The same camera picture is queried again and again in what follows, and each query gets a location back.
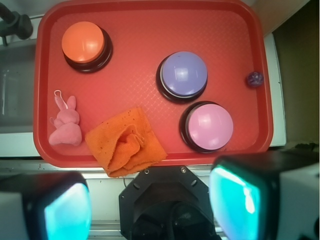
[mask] teal light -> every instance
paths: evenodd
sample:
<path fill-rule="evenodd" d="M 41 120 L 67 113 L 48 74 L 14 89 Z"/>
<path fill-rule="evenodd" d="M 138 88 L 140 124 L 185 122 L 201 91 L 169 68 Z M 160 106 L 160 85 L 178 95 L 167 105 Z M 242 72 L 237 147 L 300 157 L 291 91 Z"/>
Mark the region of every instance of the teal light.
<path fill-rule="evenodd" d="M 76 183 L 44 209 L 48 240 L 88 238 L 92 207 L 88 188 Z"/>
<path fill-rule="evenodd" d="M 215 219 L 231 240 L 259 237 L 260 190 L 221 165 L 210 173 L 210 203 Z"/>

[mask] pink button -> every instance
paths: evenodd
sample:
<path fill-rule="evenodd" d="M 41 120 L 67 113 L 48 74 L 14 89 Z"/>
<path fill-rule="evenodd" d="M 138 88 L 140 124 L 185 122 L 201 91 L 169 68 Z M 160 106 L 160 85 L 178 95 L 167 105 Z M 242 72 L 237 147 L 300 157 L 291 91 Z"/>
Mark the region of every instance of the pink button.
<path fill-rule="evenodd" d="M 223 107 L 213 103 L 195 109 L 191 113 L 187 127 L 194 143 L 209 151 L 226 145 L 234 131 L 230 114 Z"/>

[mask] stuffed bunny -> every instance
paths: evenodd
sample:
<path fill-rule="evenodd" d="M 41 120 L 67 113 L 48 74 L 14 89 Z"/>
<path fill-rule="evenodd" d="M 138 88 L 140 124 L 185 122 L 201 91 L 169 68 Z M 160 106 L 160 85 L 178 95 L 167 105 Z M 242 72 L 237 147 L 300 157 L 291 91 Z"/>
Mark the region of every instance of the stuffed bunny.
<path fill-rule="evenodd" d="M 70 96 L 65 102 L 62 98 L 62 92 L 55 90 L 54 100 L 60 112 L 57 114 L 56 119 L 50 118 L 50 122 L 55 126 L 56 130 L 51 133 L 49 143 L 51 145 L 72 144 L 78 146 L 82 141 L 82 134 L 78 125 L 80 116 L 76 111 L 76 97 Z"/>

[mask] gray wall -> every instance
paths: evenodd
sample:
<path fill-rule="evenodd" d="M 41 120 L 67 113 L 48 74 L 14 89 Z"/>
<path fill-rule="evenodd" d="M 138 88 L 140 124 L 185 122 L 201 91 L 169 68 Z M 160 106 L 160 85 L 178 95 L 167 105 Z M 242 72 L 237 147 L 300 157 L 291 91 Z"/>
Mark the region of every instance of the gray wall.
<path fill-rule="evenodd" d="M 319 143 L 319 0 L 311 0 L 274 31 L 287 142 Z"/>

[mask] orange towel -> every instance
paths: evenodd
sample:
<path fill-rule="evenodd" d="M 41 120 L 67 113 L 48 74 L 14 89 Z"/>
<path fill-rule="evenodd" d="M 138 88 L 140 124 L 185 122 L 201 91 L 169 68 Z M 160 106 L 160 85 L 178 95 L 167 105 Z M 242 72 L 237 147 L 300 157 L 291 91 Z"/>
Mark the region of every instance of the orange towel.
<path fill-rule="evenodd" d="M 86 134 L 85 141 L 114 178 L 146 169 L 167 156 L 140 107 L 102 122 Z"/>

